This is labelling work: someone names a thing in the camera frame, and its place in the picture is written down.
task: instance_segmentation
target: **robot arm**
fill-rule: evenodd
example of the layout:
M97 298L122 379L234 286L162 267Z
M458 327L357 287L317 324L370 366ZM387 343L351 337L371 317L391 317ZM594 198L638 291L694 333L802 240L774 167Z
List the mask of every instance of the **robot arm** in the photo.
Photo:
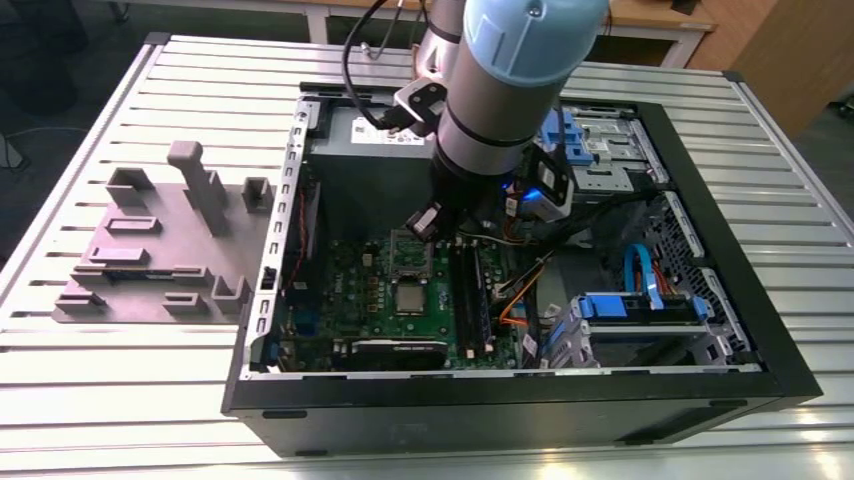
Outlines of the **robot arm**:
M450 9L446 2L460 10L462 0L437 7ZM423 241L454 234L468 210L520 166L593 48L608 8L608 0L469 0L458 52L445 52L456 57L453 70L438 72L448 97L436 132L433 199L407 222Z

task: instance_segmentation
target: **wire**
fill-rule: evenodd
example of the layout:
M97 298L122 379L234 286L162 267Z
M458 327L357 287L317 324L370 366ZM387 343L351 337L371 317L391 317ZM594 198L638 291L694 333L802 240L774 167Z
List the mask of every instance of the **wire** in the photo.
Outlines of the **wire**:
M524 326L524 327L529 326L529 322L528 321L525 321L522 318L516 318L516 317L506 318L505 320L502 320L502 323L505 325L520 325L520 326Z
M478 235L476 233L469 233L469 232L464 232L462 230L458 232L464 237L472 237L472 238L481 238L484 240L489 240L492 242L496 242L501 245L508 245L510 247L521 247L524 245L526 245L525 242L510 242L508 240L502 240L498 237L493 237L490 235Z
M618 206L652 200L661 193L660 189L641 190L633 193L616 193L602 202L597 203L592 209L578 216L570 216L565 224L541 242L544 251L554 250L580 232L590 228L593 222Z
M662 268L658 265L658 261L653 262L653 271L656 272L656 278L657 278L658 284L662 286L662 292L666 293L668 295L676 294L677 289L673 288L673 285L670 284L670 280L668 280L668 277L665 276L665 272L662 271Z
M498 289L498 293L505 293L514 285L518 285L521 282L525 282L525 279L529 278L529 275L534 275L534 273L537 272L537 268L541 266L545 267L546 261L554 255L554 253L556 252L553 250L552 252L548 252L546 255L540 257L534 262L534 265L532 265L532 267L525 271L525 273L522 275L517 275L517 278L514 278L513 280L509 280L505 283L505 286Z
M401 18L401 12L403 11L403 0L398 0L398 10L395 11L395 16L391 19L391 24L389 25L389 30L386 30L386 36L383 37L383 43L381 43L379 45L379 50L377 51L377 54L374 54L374 52L371 52L371 47L367 45L367 43L365 44L367 46L366 49L366 55L369 56L369 58L371 60L379 60L379 57L383 56L383 52L386 51L386 45L389 45L389 39L391 38L391 32L395 29L395 25L398 24L398 19Z
M297 273L299 272L299 268L303 266L303 259L306 258L307 248L307 234L306 234L306 194L303 190L299 191L299 259L297 260L297 266L291 271L291 279L289 280L289 285L282 290L282 296L285 297L285 292L289 288L294 286L294 282L297 281Z
M377 10L379 10L379 7L383 6L386 1L387 0L377 0L374 2L374 5L371 5L371 8L369 8L369 10L365 12L365 15L362 15L362 18L359 18L357 25L350 31L350 35L347 35L347 40L345 41L345 52L342 54L342 76L345 77L345 87L347 89L347 94L350 95L350 99L353 100L353 104L357 107L357 110L359 110L362 116L378 130L389 130L390 125L378 120L378 118L366 107L362 98L357 94L357 89L353 86L353 78L350 78L350 51L353 50L353 44L355 43L357 36L359 35L359 33L362 33L362 28L369 23L369 20L374 16L374 13L377 13Z
M513 226L516 225L517 220L518 217L508 217L508 221L505 222L505 238L509 242L525 243L525 239L513 234Z
M508 306L505 307L505 310L502 311L502 314L498 317L498 321L500 323L505 323L508 314L510 313L510 310L513 310L513 306L517 304L517 302L520 301L520 299L522 298L522 295L525 295L525 292L529 291L529 288L532 288L532 285L534 285L534 282L537 282L537 279L540 278L540 276L544 274L544 271L546 270L546 266L541 266L540 270L537 271L537 273L534 274L534 276L532 276L532 279L528 281L528 283L525 284L525 286L520 289L520 292L517 293L517 296L513 297L513 300L510 301L510 303L508 304Z

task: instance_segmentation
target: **black cable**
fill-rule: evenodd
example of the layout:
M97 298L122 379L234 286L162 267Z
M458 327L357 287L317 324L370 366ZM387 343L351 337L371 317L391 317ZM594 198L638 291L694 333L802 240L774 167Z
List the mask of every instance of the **black cable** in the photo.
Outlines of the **black cable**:
M594 221L609 211L628 203L652 200L661 193L660 189L646 189L633 193L621 193L612 195L606 200L600 202L578 216L570 216L566 224L556 230L541 242L542 252L554 252L566 241L580 232L590 228Z
M425 23L430 24L430 16L428 15L428 0L422 0L421 4L422 4L422 15L425 15Z
M353 86L353 78L350 78L350 51L353 50L353 44L355 43L357 36L359 36L359 33L362 33L362 28L369 23L369 20L374 16L374 13L377 13L377 10L379 10L379 7L383 6L386 1L387 0L377 0L374 2L374 5L371 5L371 8L369 8L369 10L365 12L365 15L362 15L362 18L359 18L357 25L350 31L350 35L347 35L347 41L345 42L345 53L342 55L342 75L345 77L345 87L347 89L347 94L350 95L357 110L359 110L362 116L378 130L389 130L391 128L391 125L378 120L378 118L366 107L362 98L359 98L359 95L357 94L357 89Z
M612 5L609 5L609 16L605 20L605 36L612 36L612 29L614 28L614 16L612 15Z
M564 114L564 105L561 105L561 97L556 100L556 113L558 114L558 161L566 161L566 115Z
M565 220L564 225L540 242L537 250L540 254L537 255L534 264L522 274L517 275L517 277L505 283L505 286L500 289L500 293L505 292L514 285L518 285L520 282L526 281L525 279L529 278L532 273L538 270L540 266L545 264L556 254L556 250L561 245L568 242L573 235L588 230L602 215L626 203L652 200L662 191L664 190L658 188L652 188L633 193L616 193L580 215L570 216L570 218Z
M403 11L403 1L398 3L398 9L395 10L395 16L391 19L391 24L389 25L389 30L386 30L386 36L383 37L383 43L379 45L379 49L377 51L377 55L371 52L371 48L369 47L367 55L371 60L379 60L379 57L383 56L383 52L386 51L386 45L389 45L389 39L391 38L391 32L395 29L395 25L398 24L398 19L401 18L401 12Z

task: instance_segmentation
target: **aluminum slotted table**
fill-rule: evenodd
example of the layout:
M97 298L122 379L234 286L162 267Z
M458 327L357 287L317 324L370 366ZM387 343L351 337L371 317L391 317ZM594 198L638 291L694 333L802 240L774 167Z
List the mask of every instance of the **aluminum slotted table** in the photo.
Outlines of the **aluminum slotted table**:
M283 462L219 413L234 326L57 323L54 301L105 214L114 169L145 168L153 181L181 182L166 153L183 139L206 146L205 162L223 183L275 181L299 83L341 83L335 46L150 38L0 273L0 474L848 476L854 228L749 88L717 72L586 64L564 95L666 107L825 391L802 408L749 416L665 448ZM355 55L353 74L359 84L402 86L410 54L387 51L373 63Z

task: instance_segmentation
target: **floor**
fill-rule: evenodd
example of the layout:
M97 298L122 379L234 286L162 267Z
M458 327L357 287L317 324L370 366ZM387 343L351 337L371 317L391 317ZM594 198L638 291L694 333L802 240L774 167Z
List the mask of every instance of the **floor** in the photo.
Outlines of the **floor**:
M47 126L89 128L151 31L259 40L309 39L306 20L298 15L134 5L130 21L118 25L105 3L78 0L75 5L90 36L90 47L65 59L79 88L78 103L63 114L38 117L26 114L0 93L0 132L11 134ZM0 3L0 25L11 18L9 4ZM354 22L351 18L330 20L334 43L343 43ZM382 40L386 26L386 22L378 21L366 29L374 45ZM406 47L411 33L410 28L398 28L390 46ZM83 133L69 130L41 131L13 141L31 165L21 173L0 169L0 267L82 139ZM854 216L854 189L850 188L854 185L854 122L838 118L829 109L796 139L796 144L849 215Z

